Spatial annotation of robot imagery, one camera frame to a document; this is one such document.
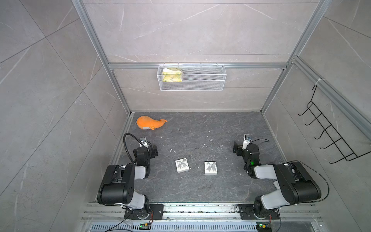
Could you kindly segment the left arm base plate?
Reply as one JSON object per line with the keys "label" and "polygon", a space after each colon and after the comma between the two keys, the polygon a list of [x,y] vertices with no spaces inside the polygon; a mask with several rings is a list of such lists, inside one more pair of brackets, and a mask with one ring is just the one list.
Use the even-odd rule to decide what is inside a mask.
{"label": "left arm base plate", "polygon": [[124,218],[140,220],[161,220],[164,213],[164,204],[146,204],[143,209],[125,211]]}

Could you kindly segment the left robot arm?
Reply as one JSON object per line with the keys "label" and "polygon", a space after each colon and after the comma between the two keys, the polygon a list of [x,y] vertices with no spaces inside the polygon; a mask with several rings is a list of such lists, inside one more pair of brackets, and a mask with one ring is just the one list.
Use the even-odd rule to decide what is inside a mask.
{"label": "left robot arm", "polygon": [[133,150],[134,158],[129,156],[131,163],[126,165],[109,165],[100,184],[97,201],[103,206],[121,206],[137,214],[151,213],[149,199],[146,195],[135,191],[136,180],[149,177],[150,161],[158,155],[157,147],[146,138],[137,138],[131,133],[123,136],[124,149],[129,154],[126,137],[130,136],[140,146]]}

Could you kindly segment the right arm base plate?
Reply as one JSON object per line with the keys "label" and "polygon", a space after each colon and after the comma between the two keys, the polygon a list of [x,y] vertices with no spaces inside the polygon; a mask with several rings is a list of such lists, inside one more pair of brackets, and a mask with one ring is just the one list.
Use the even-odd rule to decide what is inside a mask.
{"label": "right arm base plate", "polygon": [[235,211],[240,215],[241,219],[280,219],[278,209],[267,210],[262,206],[254,206],[253,204],[239,204]]}

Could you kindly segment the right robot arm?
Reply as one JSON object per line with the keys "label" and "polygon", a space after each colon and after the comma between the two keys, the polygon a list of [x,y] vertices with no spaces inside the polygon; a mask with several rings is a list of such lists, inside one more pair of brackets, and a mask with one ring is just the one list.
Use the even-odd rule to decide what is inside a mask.
{"label": "right robot arm", "polygon": [[295,204],[319,203],[329,196],[328,181],[316,170],[326,183],[327,194],[322,197],[322,191],[307,169],[310,168],[301,161],[289,161],[279,164],[260,163],[260,148],[253,141],[243,144],[234,143],[233,153],[243,158],[244,170],[252,179],[271,179],[276,190],[255,198],[254,203],[239,204],[236,212],[244,218],[248,213],[253,213],[258,219],[273,218],[278,209],[283,206]]}

